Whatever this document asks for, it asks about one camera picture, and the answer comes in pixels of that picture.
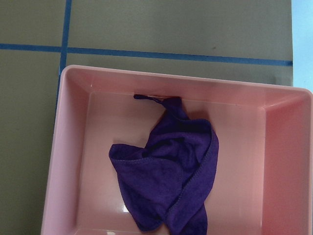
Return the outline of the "pink plastic bin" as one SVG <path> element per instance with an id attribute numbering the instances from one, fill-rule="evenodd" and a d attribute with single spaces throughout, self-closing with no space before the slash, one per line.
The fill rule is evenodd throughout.
<path id="1" fill-rule="evenodd" d="M 44 235 L 310 235 L 313 95 L 68 66 Z"/>

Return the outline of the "purple microfiber cloth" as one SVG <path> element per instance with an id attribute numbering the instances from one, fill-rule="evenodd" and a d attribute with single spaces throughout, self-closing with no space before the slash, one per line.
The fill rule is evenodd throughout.
<path id="1" fill-rule="evenodd" d="M 218 137 L 208 120 L 188 117 L 180 97 L 155 102 L 165 111 L 146 145 L 117 143 L 109 150 L 124 204 L 143 232 L 166 225 L 172 235 L 204 235 Z"/>

